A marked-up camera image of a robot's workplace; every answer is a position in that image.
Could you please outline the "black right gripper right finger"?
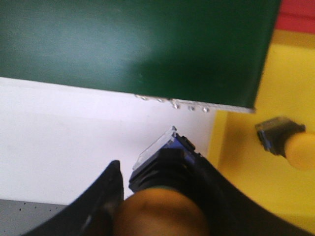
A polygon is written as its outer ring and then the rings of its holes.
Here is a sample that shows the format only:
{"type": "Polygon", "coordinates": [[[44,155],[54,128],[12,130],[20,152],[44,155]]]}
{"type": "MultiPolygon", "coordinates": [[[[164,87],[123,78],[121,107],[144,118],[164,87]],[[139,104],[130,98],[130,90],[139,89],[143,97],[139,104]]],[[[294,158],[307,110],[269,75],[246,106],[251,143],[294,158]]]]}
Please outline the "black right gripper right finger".
{"type": "Polygon", "coordinates": [[[244,195],[204,157],[186,157],[189,196],[206,216],[212,236],[309,236],[244,195]]]}

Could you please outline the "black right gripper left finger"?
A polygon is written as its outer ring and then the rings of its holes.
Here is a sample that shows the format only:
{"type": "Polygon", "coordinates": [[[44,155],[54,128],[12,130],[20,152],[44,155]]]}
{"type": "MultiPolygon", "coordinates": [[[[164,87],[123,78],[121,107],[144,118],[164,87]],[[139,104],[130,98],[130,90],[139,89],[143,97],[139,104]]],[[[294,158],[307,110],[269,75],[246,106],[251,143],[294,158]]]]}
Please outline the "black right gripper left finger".
{"type": "Polygon", "coordinates": [[[114,160],[75,201],[24,235],[112,236],[114,215],[123,200],[121,164],[114,160]]]}

